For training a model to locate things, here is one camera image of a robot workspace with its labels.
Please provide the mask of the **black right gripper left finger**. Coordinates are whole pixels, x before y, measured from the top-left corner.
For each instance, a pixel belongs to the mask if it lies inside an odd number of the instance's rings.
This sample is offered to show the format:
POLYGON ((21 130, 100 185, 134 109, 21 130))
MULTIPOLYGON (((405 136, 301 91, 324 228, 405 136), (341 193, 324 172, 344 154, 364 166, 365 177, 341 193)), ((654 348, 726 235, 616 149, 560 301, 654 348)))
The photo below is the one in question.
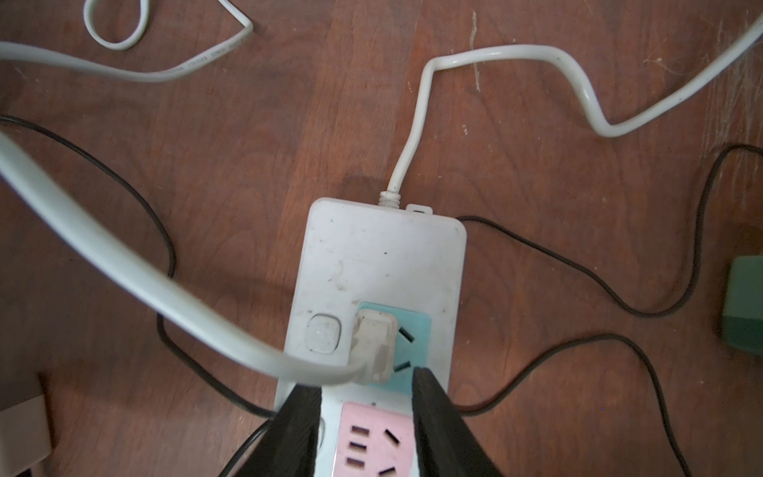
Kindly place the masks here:
POLYGON ((236 476, 313 476, 322 390, 296 385, 236 476))

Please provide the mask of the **green usb charger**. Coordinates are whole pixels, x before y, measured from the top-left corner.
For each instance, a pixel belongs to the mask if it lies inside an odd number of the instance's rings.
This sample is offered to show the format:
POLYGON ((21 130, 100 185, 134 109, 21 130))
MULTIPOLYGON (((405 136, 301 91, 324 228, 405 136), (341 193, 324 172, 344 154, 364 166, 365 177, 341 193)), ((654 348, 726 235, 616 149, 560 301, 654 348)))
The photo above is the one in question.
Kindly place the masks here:
POLYGON ((730 347, 762 356, 762 256, 733 260, 723 310, 721 336, 730 347))

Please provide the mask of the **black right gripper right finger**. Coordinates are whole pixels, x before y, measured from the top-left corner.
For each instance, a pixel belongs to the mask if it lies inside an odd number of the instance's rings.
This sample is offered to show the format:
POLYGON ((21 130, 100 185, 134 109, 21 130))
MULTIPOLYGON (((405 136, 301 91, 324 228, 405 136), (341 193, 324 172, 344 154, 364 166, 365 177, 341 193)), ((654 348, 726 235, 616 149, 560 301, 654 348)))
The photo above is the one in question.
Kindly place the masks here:
POLYGON ((429 369, 414 369, 411 402, 420 476, 502 475, 429 369))

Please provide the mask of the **white power strip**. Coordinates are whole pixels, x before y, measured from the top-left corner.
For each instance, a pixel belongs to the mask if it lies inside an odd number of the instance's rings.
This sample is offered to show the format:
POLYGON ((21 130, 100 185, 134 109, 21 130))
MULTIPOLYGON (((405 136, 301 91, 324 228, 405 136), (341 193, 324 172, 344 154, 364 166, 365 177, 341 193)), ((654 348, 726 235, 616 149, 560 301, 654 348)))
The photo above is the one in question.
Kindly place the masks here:
POLYGON ((322 392, 319 476, 418 474, 415 368, 449 383, 467 232, 425 206, 404 210, 323 198, 310 208, 286 354, 344 365, 357 321, 392 315, 391 377, 322 392))

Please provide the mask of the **pink usb charger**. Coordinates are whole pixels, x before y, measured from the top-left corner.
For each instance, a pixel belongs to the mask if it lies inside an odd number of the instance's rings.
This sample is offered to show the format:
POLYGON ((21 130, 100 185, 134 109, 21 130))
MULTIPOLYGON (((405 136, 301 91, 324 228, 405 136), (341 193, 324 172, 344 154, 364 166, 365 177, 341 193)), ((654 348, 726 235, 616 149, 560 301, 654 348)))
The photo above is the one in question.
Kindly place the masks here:
POLYGON ((1 405, 1 475, 45 476, 52 438, 43 395, 1 405))

